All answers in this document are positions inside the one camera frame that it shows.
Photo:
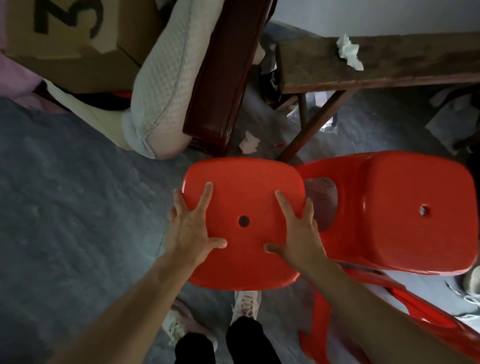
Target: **left hand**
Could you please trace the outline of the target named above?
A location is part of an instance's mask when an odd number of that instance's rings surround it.
[[[213,183],[208,182],[195,210],[190,211],[183,200],[181,191],[173,191],[173,209],[168,213],[168,227],[165,232],[165,253],[172,254],[179,261],[193,264],[196,268],[205,261],[214,248],[225,248],[227,241],[209,238],[205,214],[212,198]]]

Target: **printed number 3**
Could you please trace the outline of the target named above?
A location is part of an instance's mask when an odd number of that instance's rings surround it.
[[[101,0],[77,0],[68,11],[65,11],[51,0],[35,0],[34,31],[48,34],[48,14],[50,13],[68,26],[77,26],[78,13],[84,10],[94,10],[96,22],[90,29],[90,39],[95,38],[103,23],[103,4]]]

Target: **right hand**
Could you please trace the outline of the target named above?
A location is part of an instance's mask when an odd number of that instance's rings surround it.
[[[278,254],[294,269],[307,274],[312,268],[328,260],[318,234],[317,222],[313,219],[313,202],[307,198],[303,216],[298,219],[283,193],[277,190],[275,196],[287,222],[287,243],[265,244],[264,250]]]

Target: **stool leg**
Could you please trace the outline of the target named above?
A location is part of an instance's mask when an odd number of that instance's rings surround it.
[[[330,364],[326,353],[327,331],[330,322],[330,305],[319,293],[315,293],[312,330],[310,334],[300,333],[303,353],[317,364]]]
[[[351,99],[357,90],[340,90],[327,100],[325,105],[316,113],[316,115],[302,127],[300,133],[292,140],[285,150],[278,156],[280,162],[288,162],[292,157],[303,148],[305,144],[333,117],[338,110]]]

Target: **tissue paper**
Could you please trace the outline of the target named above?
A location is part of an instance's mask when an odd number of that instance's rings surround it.
[[[360,48],[358,44],[352,44],[350,39],[344,34],[336,41],[336,46],[338,47],[338,55],[340,58],[347,60],[347,65],[357,71],[363,71],[363,64],[357,58]]]
[[[257,151],[260,139],[255,138],[249,131],[245,132],[245,139],[240,143],[240,149],[243,154],[251,154]]]

